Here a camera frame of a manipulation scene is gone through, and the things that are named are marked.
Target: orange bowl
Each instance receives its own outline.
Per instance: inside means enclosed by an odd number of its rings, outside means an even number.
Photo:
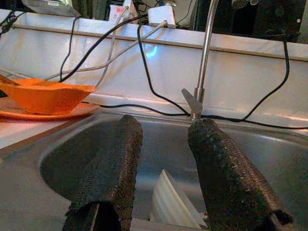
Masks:
[[[40,115],[68,114],[90,93],[96,91],[92,85],[71,85],[38,78],[14,81],[20,85],[0,83],[0,90],[25,111]]]

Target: faucet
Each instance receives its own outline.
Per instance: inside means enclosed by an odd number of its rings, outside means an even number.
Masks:
[[[215,19],[215,13],[218,6],[218,2],[219,0],[211,0],[210,7],[208,10],[206,27],[205,27],[205,39],[203,44],[201,64],[199,70],[199,78],[197,87],[194,89],[194,95],[192,96],[186,89],[182,89],[182,94],[184,95],[188,105],[192,110],[191,112],[192,120],[198,120],[201,118],[203,99],[205,93],[204,82],[205,82],[206,66],[210,48],[210,41],[212,37],[213,23]],[[246,6],[247,2],[248,0],[232,0],[232,7],[235,9],[241,9]]]

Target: sink basin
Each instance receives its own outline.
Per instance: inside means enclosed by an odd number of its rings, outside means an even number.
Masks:
[[[83,168],[107,136],[111,121],[121,115],[92,120],[48,147],[40,162],[46,184],[68,200]],[[147,220],[156,181],[163,169],[179,183],[199,212],[205,211],[197,168],[187,142],[190,122],[136,117],[142,124],[143,145],[138,167],[133,218]],[[265,176],[296,230],[308,229],[308,138],[292,132],[221,124]]]
[[[6,149],[4,155],[0,150],[0,156],[6,156],[0,164],[0,230],[14,224],[18,227],[15,230],[60,231],[84,165],[101,148],[100,140],[108,135],[111,121],[122,116],[95,114],[25,142],[22,147]],[[140,230],[140,221],[147,222],[154,186],[163,169],[177,181],[198,212],[204,212],[197,168],[187,142],[191,122],[184,118],[135,118],[142,124],[143,145],[131,230]],[[308,230],[308,137],[218,122],[265,176],[293,215],[296,230]]]

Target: faucet handle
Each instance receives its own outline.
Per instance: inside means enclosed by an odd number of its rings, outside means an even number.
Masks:
[[[184,98],[186,99],[186,102],[188,103],[189,107],[192,110],[192,114],[200,114],[202,112],[202,103],[197,101],[197,99],[189,93],[185,88],[182,89],[182,94]]]

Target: wooden spoon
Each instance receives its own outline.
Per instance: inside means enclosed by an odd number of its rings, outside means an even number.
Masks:
[[[20,85],[19,83],[16,83],[16,82],[8,79],[7,77],[5,77],[3,75],[0,75],[0,82],[5,83],[5,84],[12,84],[12,85],[15,85],[15,86]]]

